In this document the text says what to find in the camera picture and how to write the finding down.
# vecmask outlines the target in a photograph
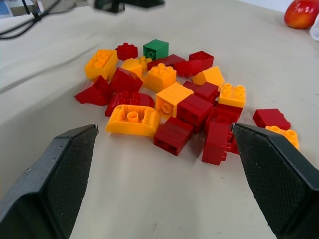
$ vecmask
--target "apple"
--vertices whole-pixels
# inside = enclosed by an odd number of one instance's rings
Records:
[[[285,23],[296,29],[311,27],[319,13],[319,0],[294,0],[285,13]]]

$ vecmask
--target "green lego brick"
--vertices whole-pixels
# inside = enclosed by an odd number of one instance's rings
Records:
[[[168,42],[153,40],[143,46],[143,53],[147,58],[156,60],[168,56]]]

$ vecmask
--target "pile of lego bricks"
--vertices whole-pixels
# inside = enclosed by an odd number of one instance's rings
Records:
[[[84,66],[90,81],[75,99],[107,105],[107,132],[153,137],[154,145],[173,155],[201,131],[206,137],[203,162],[219,165],[227,152],[239,154],[231,125],[246,104],[245,87],[225,83],[219,67],[213,67],[214,56],[204,51],[185,60],[169,55],[168,43],[155,39],[143,46],[143,54],[138,58],[138,48],[127,43],[99,49]],[[116,67],[118,60],[121,67]],[[192,79],[181,84],[177,76]],[[139,93],[142,86],[156,92],[155,101]],[[299,148],[296,132],[278,109],[256,110],[253,119]]]

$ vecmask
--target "table surface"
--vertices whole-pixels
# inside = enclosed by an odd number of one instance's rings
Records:
[[[27,18],[2,20],[0,28]],[[279,108],[317,167],[319,44],[308,31],[286,27],[282,13],[231,0],[174,0],[118,16],[80,7],[0,42],[0,197],[56,135],[97,123],[72,239],[274,239],[238,155],[229,153],[220,166],[202,163],[204,138],[194,136],[175,157],[151,138],[104,132],[105,107],[74,100],[87,81],[83,66],[98,48],[129,42],[141,54],[155,38],[185,58],[198,50],[213,54],[226,81],[247,89],[240,122],[253,123],[255,109]]]

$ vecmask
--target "orange lego brick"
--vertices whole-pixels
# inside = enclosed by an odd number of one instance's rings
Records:
[[[143,68],[139,59],[127,59],[123,62],[121,68],[134,72],[141,79],[143,76]]]
[[[232,86],[225,83],[220,89],[218,103],[244,108],[246,104],[246,89],[243,86]]]
[[[99,75],[104,79],[110,79],[115,73],[117,61],[116,50],[99,49],[84,66],[85,75],[92,80]]]
[[[199,72],[196,76],[193,77],[193,82],[198,85],[202,85],[205,82],[212,83],[217,86],[222,86],[225,81],[224,77],[220,72],[219,66],[214,66]]]
[[[151,107],[119,105],[113,110],[105,131],[152,137],[159,124],[160,115]]]
[[[142,71],[143,73],[148,71],[148,63],[151,62],[151,58],[146,58],[145,56],[141,56],[139,58],[139,63],[142,65]]]
[[[279,127],[277,126],[266,126],[266,129],[272,131],[272,132],[275,132],[275,133],[278,133],[278,134],[281,134],[283,135],[284,137],[286,137],[286,139],[289,140],[289,142],[296,148],[299,150],[299,142],[298,142],[298,134],[289,129],[289,130],[283,130],[283,129],[280,129]]]
[[[144,86],[152,91],[160,92],[176,82],[176,70],[166,67],[163,63],[152,67],[143,78]]]
[[[184,87],[180,82],[175,82],[156,94],[155,109],[165,119],[176,118],[178,103],[192,94],[194,91]]]

